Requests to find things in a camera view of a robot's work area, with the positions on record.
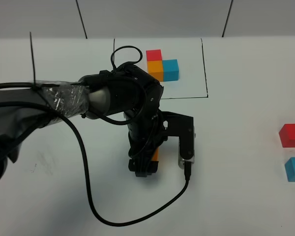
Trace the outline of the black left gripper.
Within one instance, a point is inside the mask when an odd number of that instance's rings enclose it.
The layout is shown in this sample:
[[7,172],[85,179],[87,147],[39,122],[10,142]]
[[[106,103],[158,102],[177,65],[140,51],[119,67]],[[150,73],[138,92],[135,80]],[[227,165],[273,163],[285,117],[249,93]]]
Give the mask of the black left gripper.
[[161,136],[164,128],[162,112],[157,110],[155,114],[144,114],[127,125],[130,142],[128,168],[135,172],[136,177],[147,177],[158,170],[158,161],[151,159],[155,150],[167,140]]

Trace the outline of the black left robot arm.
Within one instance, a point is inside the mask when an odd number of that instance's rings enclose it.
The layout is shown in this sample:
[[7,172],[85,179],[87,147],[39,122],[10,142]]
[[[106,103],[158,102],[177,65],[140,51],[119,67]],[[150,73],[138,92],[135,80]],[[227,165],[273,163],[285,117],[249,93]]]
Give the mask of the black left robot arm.
[[77,115],[126,125],[136,172],[153,172],[150,160],[163,142],[162,93],[160,83],[133,61],[77,82],[0,84],[0,179],[33,131]]

